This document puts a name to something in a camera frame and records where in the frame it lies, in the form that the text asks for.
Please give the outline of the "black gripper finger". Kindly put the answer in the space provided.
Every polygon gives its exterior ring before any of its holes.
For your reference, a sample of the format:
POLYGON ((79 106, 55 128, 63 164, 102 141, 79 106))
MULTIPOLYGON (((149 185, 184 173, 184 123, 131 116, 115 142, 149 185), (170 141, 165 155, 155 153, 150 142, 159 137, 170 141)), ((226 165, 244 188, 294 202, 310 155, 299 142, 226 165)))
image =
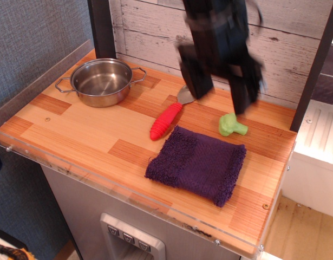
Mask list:
POLYGON ((258 95, 267 91, 263 68, 259 63, 248 66, 229 65, 228 81, 236 115, 244 114, 250 104, 257 101, 258 95))
POLYGON ((191 54, 180 52, 180 69, 183 79, 195 99, 203 98, 212 88, 211 75, 206 73, 191 54))

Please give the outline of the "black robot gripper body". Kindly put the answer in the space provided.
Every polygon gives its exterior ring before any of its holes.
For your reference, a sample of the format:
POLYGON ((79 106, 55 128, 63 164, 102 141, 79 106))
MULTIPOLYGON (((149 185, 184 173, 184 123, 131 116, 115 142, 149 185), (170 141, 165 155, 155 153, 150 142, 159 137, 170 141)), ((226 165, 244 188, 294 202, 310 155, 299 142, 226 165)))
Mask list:
POLYGON ((249 26, 245 1, 184 1, 185 22, 193 42, 178 45, 193 55, 210 75, 229 78, 229 65, 259 63, 248 51, 249 26))

